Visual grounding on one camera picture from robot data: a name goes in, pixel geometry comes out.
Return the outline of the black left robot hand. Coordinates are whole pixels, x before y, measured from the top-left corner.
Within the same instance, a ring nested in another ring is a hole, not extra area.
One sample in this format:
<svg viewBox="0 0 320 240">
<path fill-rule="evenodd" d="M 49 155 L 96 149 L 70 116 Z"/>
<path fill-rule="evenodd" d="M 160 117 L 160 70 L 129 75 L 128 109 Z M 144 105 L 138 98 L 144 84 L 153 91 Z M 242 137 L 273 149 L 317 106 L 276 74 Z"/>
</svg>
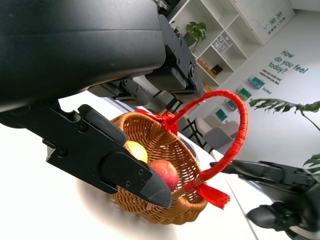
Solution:
<svg viewBox="0 0 320 240">
<path fill-rule="evenodd" d="M 144 104 L 132 81 L 190 100 L 204 86 L 180 34 L 154 0 L 3 0 L 0 3 L 0 122 L 51 148 L 47 162 L 108 193 L 122 187 L 168 208 L 172 194 L 124 145 L 126 134 L 89 105 L 65 112 L 59 99 L 108 84 Z"/>
</svg>

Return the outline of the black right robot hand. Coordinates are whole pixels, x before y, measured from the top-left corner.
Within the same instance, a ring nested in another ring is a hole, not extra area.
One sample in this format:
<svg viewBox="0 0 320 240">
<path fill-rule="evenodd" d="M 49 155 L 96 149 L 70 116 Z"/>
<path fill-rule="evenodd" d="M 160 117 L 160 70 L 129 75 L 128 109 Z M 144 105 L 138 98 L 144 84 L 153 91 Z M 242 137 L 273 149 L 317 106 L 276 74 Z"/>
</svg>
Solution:
<svg viewBox="0 0 320 240">
<path fill-rule="evenodd" d="M 272 200 L 246 214 L 256 226 L 285 232 L 292 240 L 320 238 L 320 181 L 309 170 L 233 160 L 222 172 L 237 175 Z"/>
</svg>

